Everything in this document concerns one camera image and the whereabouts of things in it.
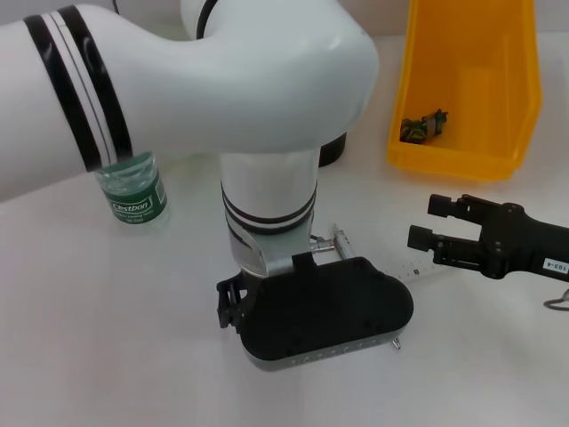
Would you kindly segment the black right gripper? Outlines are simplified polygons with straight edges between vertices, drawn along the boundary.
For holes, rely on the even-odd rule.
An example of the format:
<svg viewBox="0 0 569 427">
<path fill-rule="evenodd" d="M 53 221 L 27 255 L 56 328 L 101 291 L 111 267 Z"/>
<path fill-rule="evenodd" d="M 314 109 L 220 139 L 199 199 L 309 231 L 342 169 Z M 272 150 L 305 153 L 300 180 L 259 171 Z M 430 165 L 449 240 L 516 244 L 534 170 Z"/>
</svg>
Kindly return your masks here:
<svg viewBox="0 0 569 427">
<path fill-rule="evenodd" d="M 471 195 L 453 201 L 433 194 L 428 213 L 482 226 L 480 245 L 474 240 L 439 235 L 412 225 L 407 246 L 432 251 L 435 264 L 480 271 L 493 279 L 521 271 L 568 280 L 568 229 L 535 220 L 521 205 L 500 205 Z"/>
</svg>

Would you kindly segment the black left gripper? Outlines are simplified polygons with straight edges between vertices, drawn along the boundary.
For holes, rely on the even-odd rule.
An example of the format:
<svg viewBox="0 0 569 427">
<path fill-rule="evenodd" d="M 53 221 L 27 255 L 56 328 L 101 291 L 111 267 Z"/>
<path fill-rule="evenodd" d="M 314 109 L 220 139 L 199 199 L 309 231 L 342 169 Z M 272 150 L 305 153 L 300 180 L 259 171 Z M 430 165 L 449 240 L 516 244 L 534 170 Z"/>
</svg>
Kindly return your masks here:
<svg viewBox="0 0 569 427">
<path fill-rule="evenodd" d="M 229 326 L 238 328 L 243 312 L 250 312 L 254 307 L 262 282 L 262 277 L 237 274 L 217 284 L 217 314 L 222 329 Z"/>
</svg>

